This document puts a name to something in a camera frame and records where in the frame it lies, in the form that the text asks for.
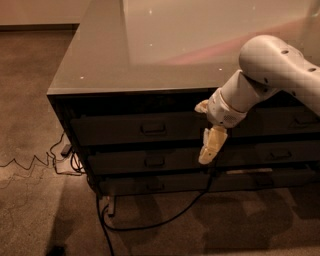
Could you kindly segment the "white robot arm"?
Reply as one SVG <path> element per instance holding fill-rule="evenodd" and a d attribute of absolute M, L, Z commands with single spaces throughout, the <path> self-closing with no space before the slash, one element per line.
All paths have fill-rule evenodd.
<path fill-rule="evenodd" d="M 247 41 L 239 54 L 239 69 L 210 96 L 195 106 L 212 124 L 203 133 L 198 161 L 209 164 L 256 104 L 285 91 L 320 115 L 320 69 L 283 40 L 260 35 Z"/>

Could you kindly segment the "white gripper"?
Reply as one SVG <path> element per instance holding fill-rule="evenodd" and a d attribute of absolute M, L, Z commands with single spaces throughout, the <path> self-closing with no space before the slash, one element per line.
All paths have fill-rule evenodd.
<path fill-rule="evenodd" d="M 206 128 L 203 133 L 203 146 L 198 161 L 206 165 L 213 161 L 226 142 L 228 138 L 226 129 L 237 126 L 247 113 L 232 109 L 223 99 L 220 89 L 217 89 L 208 100 L 198 103 L 194 110 L 198 113 L 207 113 L 208 121 L 214 125 L 210 129 Z"/>

